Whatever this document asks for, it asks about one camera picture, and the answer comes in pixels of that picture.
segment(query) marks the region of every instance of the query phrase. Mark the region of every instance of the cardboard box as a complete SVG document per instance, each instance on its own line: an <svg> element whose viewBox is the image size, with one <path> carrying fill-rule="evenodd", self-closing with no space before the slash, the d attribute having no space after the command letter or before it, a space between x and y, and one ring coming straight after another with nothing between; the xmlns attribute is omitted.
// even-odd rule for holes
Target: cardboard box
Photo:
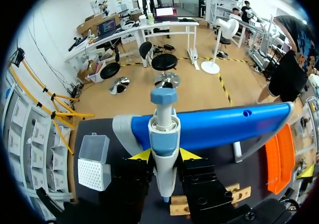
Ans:
<svg viewBox="0 0 319 224"><path fill-rule="evenodd" d="M90 60L91 65L85 71L79 71L77 77L82 81L83 84L89 83L91 81L87 80L88 75L94 74L97 64Z"/></svg>
<svg viewBox="0 0 319 224"><path fill-rule="evenodd" d="M132 20L133 21L138 21L139 20L139 16L142 15L141 12L138 12L138 13L135 13L135 14L132 14Z"/></svg>
<svg viewBox="0 0 319 224"><path fill-rule="evenodd" d="M199 23L199 27L202 28L207 28L208 27L208 21L202 19L202 18L198 18L197 22Z"/></svg>
<svg viewBox="0 0 319 224"><path fill-rule="evenodd" d="M89 20L87 20L86 22L82 23L81 25L79 25L76 29L78 30L78 32L83 36L86 37L88 35L88 31L89 29L91 29L92 34L94 34L95 36L97 36L98 32L97 32L97 25L101 24L107 20L110 20L112 18L115 18L115 24L119 25L120 24L120 17L117 14L113 14L105 19L102 18L102 15L98 15L95 16Z"/></svg>

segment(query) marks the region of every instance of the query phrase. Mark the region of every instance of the metal rack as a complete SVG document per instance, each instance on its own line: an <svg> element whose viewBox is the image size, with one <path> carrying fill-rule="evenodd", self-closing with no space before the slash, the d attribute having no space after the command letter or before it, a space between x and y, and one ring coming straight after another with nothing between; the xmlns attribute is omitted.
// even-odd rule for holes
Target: metal rack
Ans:
<svg viewBox="0 0 319 224"><path fill-rule="evenodd" d="M300 124L301 118L310 118L310 122L306 124L306 127L303 128ZM319 151L319 101L316 97L309 97L306 99L305 105L303 107L303 113L299 115L295 120L290 122L290 125L295 124L296 132L302 137L311 137L313 143L311 146L305 147L301 150L296 151L295 155L301 155L312 149L317 149ZM307 129L308 134L304 136L304 132Z"/></svg>
<svg viewBox="0 0 319 224"><path fill-rule="evenodd" d="M243 2L244 0L211 0L210 21L215 23L218 18L228 20L229 14L233 12L232 9L236 7L240 10Z"/></svg>
<svg viewBox="0 0 319 224"><path fill-rule="evenodd" d="M35 189L43 187L61 205L73 199L67 180L68 150L51 117L33 104L14 81L9 83L10 92L3 107L1 127L10 166L25 199L45 220L51 220L53 215L43 208ZM70 129L60 124L60 130L68 142ZM51 165L55 153L59 157L58 169Z"/></svg>

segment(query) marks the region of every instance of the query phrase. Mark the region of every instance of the white wall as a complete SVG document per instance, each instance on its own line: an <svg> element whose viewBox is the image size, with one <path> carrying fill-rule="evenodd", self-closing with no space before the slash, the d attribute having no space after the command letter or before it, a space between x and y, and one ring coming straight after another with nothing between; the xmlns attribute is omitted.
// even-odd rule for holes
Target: white wall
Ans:
<svg viewBox="0 0 319 224"><path fill-rule="evenodd" d="M93 14L90 2L94 0L45 0L35 6L24 24L21 25L18 44L25 51L25 58L40 80L53 93L68 95L63 85L48 68L31 39L35 33L35 39L41 52L45 55L51 66L62 73L68 83L76 82L75 71L64 64L64 56L67 49L73 44L73 38L79 36L76 27L84 22L84 19ZM109 3L110 13L114 12L112 3ZM54 109L49 96L44 94L32 77L21 65L15 68L17 75L45 106Z"/></svg>

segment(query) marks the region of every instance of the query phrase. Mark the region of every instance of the laptop screen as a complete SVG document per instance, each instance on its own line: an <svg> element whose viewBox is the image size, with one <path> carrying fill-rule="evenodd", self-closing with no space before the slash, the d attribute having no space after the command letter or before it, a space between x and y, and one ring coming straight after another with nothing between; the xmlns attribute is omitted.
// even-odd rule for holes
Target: laptop screen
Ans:
<svg viewBox="0 0 319 224"><path fill-rule="evenodd" d="M161 7L156 8L156 16L174 16L174 11L172 7Z"/></svg>
<svg viewBox="0 0 319 224"><path fill-rule="evenodd" d="M116 28L115 19L112 18L98 25L98 34L105 33L107 31Z"/></svg>

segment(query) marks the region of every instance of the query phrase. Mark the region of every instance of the laptop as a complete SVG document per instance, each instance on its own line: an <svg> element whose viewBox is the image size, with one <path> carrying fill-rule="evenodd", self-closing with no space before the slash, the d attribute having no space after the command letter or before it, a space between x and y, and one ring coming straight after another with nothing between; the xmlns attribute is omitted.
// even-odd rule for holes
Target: laptop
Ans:
<svg viewBox="0 0 319 224"><path fill-rule="evenodd" d="M108 36L112 36L117 30L115 19L112 18L110 20L107 20L97 25L97 30L98 30L98 38L96 38L94 42L102 40Z"/></svg>
<svg viewBox="0 0 319 224"><path fill-rule="evenodd" d="M177 11L175 7L157 7L155 8L155 22L178 21Z"/></svg>

